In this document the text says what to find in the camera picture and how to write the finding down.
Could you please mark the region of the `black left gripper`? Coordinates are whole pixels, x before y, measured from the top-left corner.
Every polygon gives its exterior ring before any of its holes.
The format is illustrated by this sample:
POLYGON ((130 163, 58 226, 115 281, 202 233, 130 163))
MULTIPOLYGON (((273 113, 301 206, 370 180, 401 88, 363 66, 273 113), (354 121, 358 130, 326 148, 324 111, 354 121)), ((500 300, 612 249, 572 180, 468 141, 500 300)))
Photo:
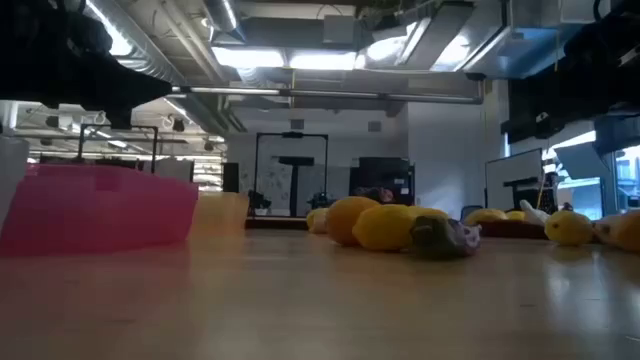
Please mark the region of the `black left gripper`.
POLYGON ((47 50, 47 105, 78 104, 103 111, 112 126, 130 129, 132 109, 172 92, 165 80, 129 69, 110 56, 47 50))

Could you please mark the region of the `pale yellow lemon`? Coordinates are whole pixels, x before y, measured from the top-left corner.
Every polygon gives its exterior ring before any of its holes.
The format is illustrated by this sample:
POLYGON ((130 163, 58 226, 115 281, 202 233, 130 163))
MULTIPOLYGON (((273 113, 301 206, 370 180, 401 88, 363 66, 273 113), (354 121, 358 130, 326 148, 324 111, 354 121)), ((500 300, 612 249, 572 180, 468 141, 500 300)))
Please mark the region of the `pale yellow lemon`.
POLYGON ((495 221, 502 221, 502 220, 507 220, 507 216, 504 211, 498 210, 498 209, 483 208, 469 215, 466 218, 464 223, 468 226, 475 226, 475 225, 479 225, 480 223, 495 222, 495 221))

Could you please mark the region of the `red pepper green stem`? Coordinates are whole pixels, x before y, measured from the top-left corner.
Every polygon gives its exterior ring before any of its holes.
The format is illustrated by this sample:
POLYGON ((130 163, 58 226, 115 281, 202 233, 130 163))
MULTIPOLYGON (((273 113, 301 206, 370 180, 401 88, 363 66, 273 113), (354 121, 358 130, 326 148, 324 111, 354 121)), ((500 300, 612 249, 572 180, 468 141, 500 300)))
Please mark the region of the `red pepper green stem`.
POLYGON ((481 225, 465 225, 454 219, 418 216, 410 229, 410 252, 428 260, 470 257, 481 242, 481 225))

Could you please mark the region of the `orange-yellow lemon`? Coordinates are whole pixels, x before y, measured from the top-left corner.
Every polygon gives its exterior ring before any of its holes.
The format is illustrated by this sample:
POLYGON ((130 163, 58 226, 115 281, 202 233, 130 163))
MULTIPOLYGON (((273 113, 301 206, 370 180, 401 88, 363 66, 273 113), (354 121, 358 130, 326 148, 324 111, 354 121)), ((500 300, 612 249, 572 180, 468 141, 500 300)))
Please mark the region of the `orange-yellow lemon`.
POLYGON ((359 216, 365 210, 380 206, 380 203, 359 196, 348 196, 334 202, 326 213, 326 231, 337 244, 346 247, 359 246, 352 233, 359 216))

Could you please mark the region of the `whiteboard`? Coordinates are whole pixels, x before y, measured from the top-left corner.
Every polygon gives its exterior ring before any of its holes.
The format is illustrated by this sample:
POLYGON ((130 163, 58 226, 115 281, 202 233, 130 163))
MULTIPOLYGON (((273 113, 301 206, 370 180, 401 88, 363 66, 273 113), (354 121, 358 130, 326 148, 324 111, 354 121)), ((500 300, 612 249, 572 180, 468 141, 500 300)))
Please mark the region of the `whiteboard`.
POLYGON ((519 207, 519 186, 539 183, 543 175, 542 149, 537 148, 485 163, 485 207, 510 210, 519 207))

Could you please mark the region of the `ceiling light panel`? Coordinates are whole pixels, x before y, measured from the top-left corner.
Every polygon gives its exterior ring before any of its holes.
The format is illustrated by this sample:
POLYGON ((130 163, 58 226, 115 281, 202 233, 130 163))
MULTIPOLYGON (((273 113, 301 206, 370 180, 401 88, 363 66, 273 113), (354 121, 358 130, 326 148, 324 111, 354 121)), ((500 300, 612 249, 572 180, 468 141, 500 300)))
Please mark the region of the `ceiling light panel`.
POLYGON ((278 50, 212 47, 217 61, 233 68, 280 68, 285 61, 278 50))
POLYGON ((356 52, 318 52, 297 51, 290 61, 289 67, 302 70, 346 70, 354 68, 356 52))

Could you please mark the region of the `black speaker box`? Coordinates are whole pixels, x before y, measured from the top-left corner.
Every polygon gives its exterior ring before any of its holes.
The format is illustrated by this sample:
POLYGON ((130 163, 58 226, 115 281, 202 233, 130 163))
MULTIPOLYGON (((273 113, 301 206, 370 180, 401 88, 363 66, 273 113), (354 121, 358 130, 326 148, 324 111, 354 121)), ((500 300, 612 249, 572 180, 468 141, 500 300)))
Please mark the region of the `black speaker box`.
POLYGON ((240 192, 239 164, 227 162, 222 164, 222 191, 240 192))

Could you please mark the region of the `pink plastic basket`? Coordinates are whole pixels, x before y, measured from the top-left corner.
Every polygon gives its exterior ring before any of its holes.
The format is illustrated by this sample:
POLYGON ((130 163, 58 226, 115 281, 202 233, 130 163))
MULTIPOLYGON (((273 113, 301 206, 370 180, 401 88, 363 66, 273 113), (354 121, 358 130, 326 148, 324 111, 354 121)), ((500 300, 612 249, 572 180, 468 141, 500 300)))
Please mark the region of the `pink plastic basket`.
POLYGON ((108 254, 186 241, 197 186, 102 165, 32 164, 0 231, 0 256, 108 254))

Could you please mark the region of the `orange plastic basket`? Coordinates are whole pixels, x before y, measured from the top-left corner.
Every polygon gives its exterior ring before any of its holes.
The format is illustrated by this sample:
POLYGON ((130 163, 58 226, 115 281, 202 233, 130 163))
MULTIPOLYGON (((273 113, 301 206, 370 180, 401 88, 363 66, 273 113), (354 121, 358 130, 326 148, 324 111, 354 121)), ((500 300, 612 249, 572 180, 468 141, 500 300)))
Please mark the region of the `orange plastic basket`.
POLYGON ((249 197, 235 192, 200 192, 189 233, 191 240, 244 232, 249 197))

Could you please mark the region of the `clear plastic basket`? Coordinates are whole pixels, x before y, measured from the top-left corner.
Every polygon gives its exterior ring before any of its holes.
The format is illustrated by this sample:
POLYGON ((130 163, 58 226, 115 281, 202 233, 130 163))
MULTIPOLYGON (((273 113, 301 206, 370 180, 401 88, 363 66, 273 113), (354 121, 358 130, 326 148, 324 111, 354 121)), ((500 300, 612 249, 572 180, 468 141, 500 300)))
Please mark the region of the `clear plastic basket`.
POLYGON ((27 141, 0 135, 0 233, 17 185, 26 173, 28 157, 27 141))

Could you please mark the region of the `grey ceiling pipe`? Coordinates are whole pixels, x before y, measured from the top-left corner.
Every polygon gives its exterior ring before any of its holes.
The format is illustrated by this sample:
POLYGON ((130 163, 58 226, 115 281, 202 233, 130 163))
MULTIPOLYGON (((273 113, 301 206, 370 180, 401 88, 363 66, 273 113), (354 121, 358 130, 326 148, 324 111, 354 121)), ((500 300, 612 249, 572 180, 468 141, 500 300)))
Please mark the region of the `grey ceiling pipe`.
POLYGON ((313 97, 333 99, 355 99, 371 101, 394 101, 415 103, 443 103, 478 105, 484 100, 484 95, 479 92, 476 96, 448 96, 433 94, 404 94, 404 93, 380 93, 380 92, 356 92, 334 90, 309 90, 309 89, 277 89, 277 88, 237 88, 237 87, 210 87, 210 86, 173 86, 168 96, 186 96, 189 94, 215 94, 215 95, 240 95, 262 97, 313 97))

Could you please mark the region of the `person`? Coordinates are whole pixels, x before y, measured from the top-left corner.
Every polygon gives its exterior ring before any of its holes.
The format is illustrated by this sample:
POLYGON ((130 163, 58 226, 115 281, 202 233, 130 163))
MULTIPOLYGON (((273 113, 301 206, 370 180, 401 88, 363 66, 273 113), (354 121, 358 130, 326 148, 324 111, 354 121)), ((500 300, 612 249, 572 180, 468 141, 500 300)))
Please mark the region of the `person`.
POLYGON ((380 204, 394 204, 394 193, 384 187, 358 187, 354 190, 354 195, 369 198, 380 204))

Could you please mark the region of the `silver rectangular ventilation duct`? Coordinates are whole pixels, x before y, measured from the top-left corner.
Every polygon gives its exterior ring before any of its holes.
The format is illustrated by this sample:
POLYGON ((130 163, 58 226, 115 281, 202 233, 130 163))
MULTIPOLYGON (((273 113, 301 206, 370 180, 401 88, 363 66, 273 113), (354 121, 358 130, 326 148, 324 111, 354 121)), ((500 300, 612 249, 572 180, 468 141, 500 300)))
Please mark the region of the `silver rectangular ventilation duct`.
POLYGON ((354 67, 392 73, 459 72, 507 28, 510 0, 373 0, 355 15, 354 67))

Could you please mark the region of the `black metal frame station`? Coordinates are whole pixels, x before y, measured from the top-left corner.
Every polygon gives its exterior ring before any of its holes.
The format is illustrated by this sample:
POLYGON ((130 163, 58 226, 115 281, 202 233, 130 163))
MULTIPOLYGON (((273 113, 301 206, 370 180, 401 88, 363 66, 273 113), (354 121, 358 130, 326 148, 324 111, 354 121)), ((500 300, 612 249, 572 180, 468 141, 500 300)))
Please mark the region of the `black metal frame station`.
POLYGON ((302 218, 316 193, 328 190, 329 136, 300 131, 259 132, 255 136, 252 212, 277 218, 302 218))

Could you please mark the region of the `black metal table frame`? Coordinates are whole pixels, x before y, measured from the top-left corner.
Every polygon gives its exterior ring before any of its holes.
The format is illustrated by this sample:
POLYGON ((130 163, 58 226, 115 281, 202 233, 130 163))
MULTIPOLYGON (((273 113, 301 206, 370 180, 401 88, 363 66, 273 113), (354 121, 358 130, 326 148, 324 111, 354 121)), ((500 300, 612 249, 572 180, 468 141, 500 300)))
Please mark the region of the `black metal table frame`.
POLYGON ((279 229, 279 230, 304 230, 307 223, 304 218, 283 218, 283 217, 259 217, 248 218, 245 221, 247 229, 279 229))

